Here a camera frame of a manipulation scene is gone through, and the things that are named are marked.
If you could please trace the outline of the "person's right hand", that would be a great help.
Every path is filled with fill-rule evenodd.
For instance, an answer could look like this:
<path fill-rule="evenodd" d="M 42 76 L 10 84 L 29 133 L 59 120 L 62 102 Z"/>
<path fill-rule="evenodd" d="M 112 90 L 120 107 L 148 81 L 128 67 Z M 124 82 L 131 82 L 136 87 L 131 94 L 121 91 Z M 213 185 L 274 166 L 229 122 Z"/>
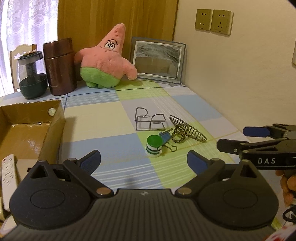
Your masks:
<path fill-rule="evenodd" d="M 290 176 L 287 178 L 287 176 L 284 174 L 283 170 L 276 170 L 275 172 L 276 176 L 280 176 L 280 186 L 282 188 L 282 195 L 285 202 L 286 207 L 290 206 L 293 199 L 295 192 L 295 186 L 296 186 L 296 178 L 295 175 Z"/>

